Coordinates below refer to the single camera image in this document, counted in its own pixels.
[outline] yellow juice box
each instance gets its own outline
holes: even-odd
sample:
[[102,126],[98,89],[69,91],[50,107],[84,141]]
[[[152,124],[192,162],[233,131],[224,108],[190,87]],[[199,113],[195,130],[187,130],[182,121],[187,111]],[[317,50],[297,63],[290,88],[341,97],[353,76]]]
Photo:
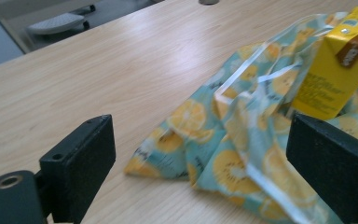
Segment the yellow juice box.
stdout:
[[324,37],[292,107],[317,119],[332,119],[357,89],[358,7]]

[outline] cloth bag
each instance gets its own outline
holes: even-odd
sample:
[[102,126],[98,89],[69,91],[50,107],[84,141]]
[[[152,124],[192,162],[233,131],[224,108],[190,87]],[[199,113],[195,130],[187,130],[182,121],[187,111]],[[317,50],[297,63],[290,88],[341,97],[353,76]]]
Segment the cloth bag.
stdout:
[[[138,147],[125,173],[188,179],[270,223],[340,223],[287,161],[285,114],[323,34],[346,13],[311,15],[238,49]],[[358,92],[331,124],[358,138]]]

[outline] gray floor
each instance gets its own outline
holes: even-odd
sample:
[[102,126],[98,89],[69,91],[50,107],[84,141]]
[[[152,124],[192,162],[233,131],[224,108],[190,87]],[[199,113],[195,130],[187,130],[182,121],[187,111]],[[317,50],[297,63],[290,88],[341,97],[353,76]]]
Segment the gray floor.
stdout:
[[[86,20],[89,22],[90,29],[92,29],[93,27],[113,21],[153,4],[155,4],[155,2],[152,0],[101,0],[95,4],[96,11],[94,12],[90,12],[88,7],[84,7],[74,11],[73,13],[84,15]],[[49,35],[48,37],[40,35],[31,35],[31,37],[34,41],[35,48],[41,49],[70,36],[80,34],[83,31],[83,27],[80,25],[69,31]],[[20,49],[0,26],[0,63],[7,62],[20,57],[21,55],[22,52]]]
[[[89,22],[90,29],[92,29],[153,4],[155,3],[152,0],[102,0],[94,5],[97,9],[94,12],[90,12],[88,7],[84,7],[72,13],[85,16]],[[83,31],[83,26],[79,25],[74,29],[55,35],[31,35],[31,37],[34,40],[35,47],[40,49],[67,37],[80,34]]]

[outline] wood grain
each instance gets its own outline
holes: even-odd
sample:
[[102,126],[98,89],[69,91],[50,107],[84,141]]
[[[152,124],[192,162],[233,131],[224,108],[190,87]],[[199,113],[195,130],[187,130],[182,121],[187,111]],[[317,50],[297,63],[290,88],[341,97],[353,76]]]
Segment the wood grain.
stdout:
[[187,182],[125,176],[143,139],[239,47],[352,0],[167,0],[0,65],[0,175],[112,114],[117,162],[83,223],[263,223]]

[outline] screw hole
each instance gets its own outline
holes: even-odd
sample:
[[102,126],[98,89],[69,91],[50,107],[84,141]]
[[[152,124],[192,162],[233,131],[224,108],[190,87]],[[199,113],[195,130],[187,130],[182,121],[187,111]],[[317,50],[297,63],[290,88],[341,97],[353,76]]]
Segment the screw hole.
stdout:
[[0,181],[0,189],[8,189],[22,181],[21,175],[11,175]]
[[55,155],[53,156],[53,160],[57,161],[57,160],[61,159],[62,157],[63,157],[62,154],[55,154]]

